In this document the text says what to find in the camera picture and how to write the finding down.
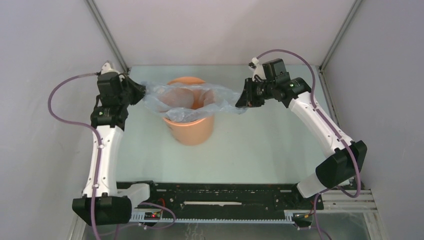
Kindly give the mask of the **orange plastic trash bin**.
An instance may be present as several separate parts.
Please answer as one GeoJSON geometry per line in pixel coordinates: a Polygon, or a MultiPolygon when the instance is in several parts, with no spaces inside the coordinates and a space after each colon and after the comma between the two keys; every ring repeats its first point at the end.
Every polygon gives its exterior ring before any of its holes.
{"type": "Polygon", "coordinates": [[[215,119],[212,114],[201,112],[201,108],[213,99],[214,93],[209,89],[201,89],[199,85],[206,82],[193,76],[176,78],[169,85],[175,85],[165,99],[176,104],[175,110],[182,110],[180,116],[165,116],[162,119],[172,136],[181,144],[195,146],[210,138],[214,130],[215,119]]]}

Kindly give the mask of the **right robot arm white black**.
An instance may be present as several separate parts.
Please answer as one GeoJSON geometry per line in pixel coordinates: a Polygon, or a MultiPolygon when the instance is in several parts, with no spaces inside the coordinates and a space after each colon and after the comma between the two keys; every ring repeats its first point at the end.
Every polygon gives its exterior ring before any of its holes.
{"type": "Polygon", "coordinates": [[[301,77],[291,78],[281,58],[265,63],[254,57],[248,64],[252,77],[246,78],[237,108],[257,108],[273,99],[294,113],[317,139],[325,156],[314,173],[295,185],[291,204],[304,209],[311,197],[343,182],[356,178],[367,153],[362,141],[354,141],[323,111],[308,83],[301,77]]]}

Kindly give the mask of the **light blue plastic trash bag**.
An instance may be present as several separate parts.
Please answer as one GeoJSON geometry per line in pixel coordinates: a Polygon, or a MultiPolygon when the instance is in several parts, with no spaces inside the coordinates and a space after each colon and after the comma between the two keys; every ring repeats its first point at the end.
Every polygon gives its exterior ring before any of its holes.
{"type": "Polygon", "coordinates": [[[217,113],[243,114],[236,107],[241,94],[230,88],[210,83],[143,82],[146,86],[144,106],[154,114],[174,123],[191,123],[217,113]]]}

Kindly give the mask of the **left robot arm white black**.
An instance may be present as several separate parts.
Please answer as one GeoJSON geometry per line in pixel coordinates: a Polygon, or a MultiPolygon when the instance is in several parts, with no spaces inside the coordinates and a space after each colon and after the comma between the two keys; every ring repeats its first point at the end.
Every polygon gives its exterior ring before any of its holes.
{"type": "Polygon", "coordinates": [[[90,115],[93,150],[89,176],[82,197],[72,201],[72,210],[91,227],[126,224],[140,204],[153,208],[158,202],[158,194],[148,183],[133,183],[119,192],[116,180],[128,106],[145,96],[145,86],[123,73],[108,72],[98,76],[97,87],[99,94],[90,115]]]}

